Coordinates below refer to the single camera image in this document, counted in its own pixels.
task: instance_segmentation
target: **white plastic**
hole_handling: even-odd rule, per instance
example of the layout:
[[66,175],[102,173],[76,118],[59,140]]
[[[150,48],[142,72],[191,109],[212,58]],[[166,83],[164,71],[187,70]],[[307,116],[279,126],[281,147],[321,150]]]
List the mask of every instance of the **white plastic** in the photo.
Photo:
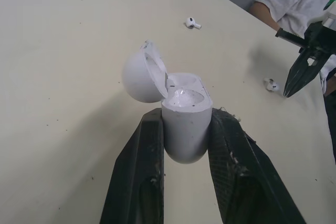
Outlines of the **white plastic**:
[[264,85],[265,85],[265,88],[268,91],[275,92],[275,91],[278,91],[280,89],[279,84],[276,83],[275,81],[273,81],[273,79],[271,79],[271,78],[265,78],[264,79]]
[[127,93],[141,102],[161,100],[164,147],[179,163],[192,163],[207,150],[212,100],[199,76],[166,73],[153,42],[131,56],[122,73]]
[[132,55],[124,65],[122,82],[126,92],[140,102],[159,102],[167,97],[166,68],[151,41]]
[[195,19],[192,18],[192,17],[187,18],[187,20],[185,21],[185,25],[188,28],[194,28],[194,27],[196,27],[197,29],[200,29],[202,27],[201,25],[197,24],[195,22]]

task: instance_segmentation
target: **white table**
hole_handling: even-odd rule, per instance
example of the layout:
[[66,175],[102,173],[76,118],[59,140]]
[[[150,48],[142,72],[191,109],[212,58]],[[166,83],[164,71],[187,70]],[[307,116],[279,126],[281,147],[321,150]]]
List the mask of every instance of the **white table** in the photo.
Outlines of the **white table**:
[[[142,115],[120,73],[146,39],[241,118],[307,223],[334,223],[336,169],[318,78],[289,99],[298,47],[228,0],[0,0],[0,222],[98,223]],[[193,16],[201,30],[183,22]],[[207,154],[165,157],[165,223],[221,223]]]

